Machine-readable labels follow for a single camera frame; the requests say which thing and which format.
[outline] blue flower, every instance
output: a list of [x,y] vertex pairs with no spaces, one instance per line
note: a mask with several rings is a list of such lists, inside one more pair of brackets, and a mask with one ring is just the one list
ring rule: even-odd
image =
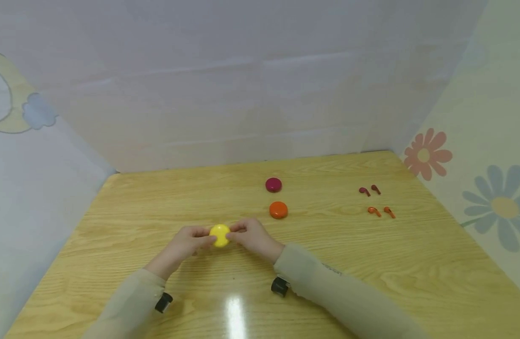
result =
[[513,165],[507,171],[505,186],[503,172],[495,165],[487,169],[490,185],[481,176],[475,178],[475,185],[482,197],[475,193],[464,191],[465,200],[477,204],[467,207],[466,215],[481,217],[464,224],[474,222],[477,232],[485,234],[497,222],[499,242],[510,252],[520,251],[520,243],[513,228],[520,233],[520,196],[513,199],[514,193],[520,187],[520,166]]
[[23,119],[33,129],[41,129],[43,126],[53,126],[57,115],[53,108],[43,99],[39,93],[28,96],[23,104]]

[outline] crescent moon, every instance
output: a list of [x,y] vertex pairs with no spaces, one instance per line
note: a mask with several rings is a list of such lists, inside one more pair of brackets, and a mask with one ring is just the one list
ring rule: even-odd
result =
[[35,91],[18,69],[0,54],[0,77],[6,83],[10,97],[9,110],[0,119],[0,132],[22,133],[31,129],[31,126],[22,117],[22,104],[27,102],[28,96]]

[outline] orange earbud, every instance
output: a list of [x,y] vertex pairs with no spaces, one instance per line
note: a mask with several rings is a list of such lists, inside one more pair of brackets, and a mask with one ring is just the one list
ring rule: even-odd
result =
[[390,217],[392,217],[392,219],[395,219],[395,218],[396,218],[396,216],[393,214],[392,210],[390,210],[390,207],[386,206],[386,207],[384,208],[384,211],[385,211],[386,213],[390,214]]
[[377,214],[379,217],[381,217],[381,213],[375,208],[375,207],[368,207],[367,211],[371,214]]

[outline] pink flower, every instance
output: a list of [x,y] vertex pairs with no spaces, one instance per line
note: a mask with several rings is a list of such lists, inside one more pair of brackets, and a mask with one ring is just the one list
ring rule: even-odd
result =
[[411,142],[411,147],[405,149],[407,157],[403,160],[403,164],[414,175],[418,176],[421,173],[425,181],[431,180],[431,168],[444,177],[447,175],[447,170],[439,163],[452,160],[452,152],[439,150],[446,141],[447,135],[444,132],[439,132],[434,136],[434,130],[428,129],[425,137],[422,133],[418,133],[414,137],[414,142]]

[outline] left hand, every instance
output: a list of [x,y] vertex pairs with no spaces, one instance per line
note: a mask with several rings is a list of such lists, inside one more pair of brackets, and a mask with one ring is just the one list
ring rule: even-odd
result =
[[166,248],[145,266],[145,269],[167,280],[185,259],[193,256],[200,247],[210,247],[215,240],[217,237],[210,236],[208,228],[183,227],[174,235]]

